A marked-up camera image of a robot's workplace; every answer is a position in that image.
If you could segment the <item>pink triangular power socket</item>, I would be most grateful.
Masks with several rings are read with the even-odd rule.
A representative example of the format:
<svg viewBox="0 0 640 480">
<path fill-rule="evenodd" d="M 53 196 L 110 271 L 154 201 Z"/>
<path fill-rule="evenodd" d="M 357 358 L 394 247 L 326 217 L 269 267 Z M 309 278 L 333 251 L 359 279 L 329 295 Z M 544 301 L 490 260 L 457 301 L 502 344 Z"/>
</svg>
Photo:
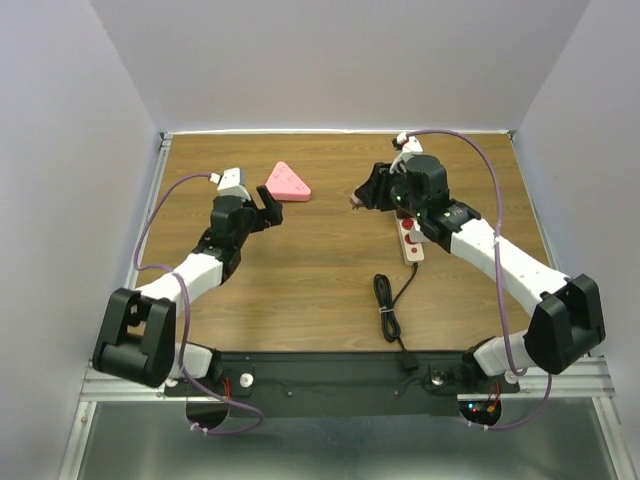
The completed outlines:
<svg viewBox="0 0 640 480">
<path fill-rule="evenodd" d="M 312 197 L 311 188 L 285 162 L 275 164 L 265 186 L 278 201 L 307 202 Z"/>
</svg>

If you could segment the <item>white red power strip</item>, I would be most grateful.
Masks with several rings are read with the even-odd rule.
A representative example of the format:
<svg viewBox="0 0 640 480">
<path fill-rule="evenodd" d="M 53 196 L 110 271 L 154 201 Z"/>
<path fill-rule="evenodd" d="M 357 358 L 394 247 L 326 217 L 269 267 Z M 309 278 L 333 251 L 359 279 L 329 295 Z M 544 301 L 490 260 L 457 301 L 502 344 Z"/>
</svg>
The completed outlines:
<svg viewBox="0 0 640 480">
<path fill-rule="evenodd" d="M 420 264 L 425 260 L 424 249 L 421 242 L 414 241 L 411 237 L 415 230 L 414 218 L 397 212 L 395 214 L 400 249 L 406 265 Z"/>
</svg>

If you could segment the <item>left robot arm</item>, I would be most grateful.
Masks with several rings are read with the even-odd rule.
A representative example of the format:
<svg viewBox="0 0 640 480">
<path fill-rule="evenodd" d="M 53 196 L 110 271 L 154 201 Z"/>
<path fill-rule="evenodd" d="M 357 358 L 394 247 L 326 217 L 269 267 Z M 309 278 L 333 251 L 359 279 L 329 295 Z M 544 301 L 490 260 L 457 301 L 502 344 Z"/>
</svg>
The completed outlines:
<svg viewBox="0 0 640 480">
<path fill-rule="evenodd" d="M 282 204 L 268 188 L 260 185 L 257 193 L 262 207 L 252 198 L 215 197 L 210 226 L 182 263 L 136 290 L 111 294 L 94 347 L 95 370 L 148 387 L 180 373 L 178 314 L 189 316 L 193 301 L 230 279 L 250 234 L 283 222 Z"/>
</svg>

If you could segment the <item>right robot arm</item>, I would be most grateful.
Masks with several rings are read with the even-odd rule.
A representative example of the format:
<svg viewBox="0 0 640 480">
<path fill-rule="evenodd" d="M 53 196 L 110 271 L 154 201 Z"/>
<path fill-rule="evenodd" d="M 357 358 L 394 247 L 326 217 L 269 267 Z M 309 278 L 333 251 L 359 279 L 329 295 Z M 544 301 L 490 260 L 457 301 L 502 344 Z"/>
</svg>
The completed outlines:
<svg viewBox="0 0 640 480">
<path fill-rule="evenodd" d="M 376 163 L 351 196 L 356 208 L 394 211 L 413 222 L 414 242 L 430 241 L 473 265 L 531 316 L 527 329 L 471 348 L 460 366 L 463 384 L 482 390 L 509 370 L 539 367 L 558 375 L 601 344 L 604 317 L 597 283 L 554 270 L 502 237 L 481 214 L 455 200 L 434 156 L 403 153 Z"/>
</svg>

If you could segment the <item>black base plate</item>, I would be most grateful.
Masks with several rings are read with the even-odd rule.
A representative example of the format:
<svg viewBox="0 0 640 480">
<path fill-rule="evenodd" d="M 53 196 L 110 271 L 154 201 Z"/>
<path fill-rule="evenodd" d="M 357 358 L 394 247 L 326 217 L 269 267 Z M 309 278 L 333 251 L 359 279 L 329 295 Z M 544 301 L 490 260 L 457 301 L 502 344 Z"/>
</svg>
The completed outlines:
<svg viewBox="0 0 640 480">
<path fill-rule="evenodd" d="M 413 371 L 398 351 L 223 352 L 201 383 L 260 409 L 267 418 L 456 416 L 463 396 L 516 393 L 503 377 L 484 378 L 460 351 L 418 351 Z"/>
</svg>

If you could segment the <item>aluminium frame rail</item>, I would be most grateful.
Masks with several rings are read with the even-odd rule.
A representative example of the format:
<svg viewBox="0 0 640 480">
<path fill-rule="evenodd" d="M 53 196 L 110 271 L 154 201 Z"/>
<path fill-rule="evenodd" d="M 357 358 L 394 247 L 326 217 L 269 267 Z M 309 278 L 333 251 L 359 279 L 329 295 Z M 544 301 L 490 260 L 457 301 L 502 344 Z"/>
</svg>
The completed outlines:
<svg viewBox="0 0 640 480">
<path fill-rule="evenodd" d="M 135 250 L 138 253 L 133 255 L 133 259 L 131 260 L 127 274 L 124 280 L 125 287 L 135 287 L 137 285 L 137 279 L 139 275 L 139 271 L 135 268 L 135 259 L 142 259 L 142 255 L 144 252 L 147 234 L 144 234 L 145 227 L 148 224 L 148 221 L 153 213 L 156 202 L 159 196 L 159 191 L 162 183 L 162 178 L 164 175 L 164 170 L 166 167 L 166 163 L 168 160 L 173 134 L 169 132 L 160 132 L 159 133 L 160 144 L 159 151 L 155 162 L 153 163 L 154 169 L 151 177 L 151 183 L 149 186 L 148 193 L 146 195 L 146 201 L 144 205 L 143 214 L 141 217 L 140 229 L 138 232 L 137 240 L 134 243 Z"/>
</svg>

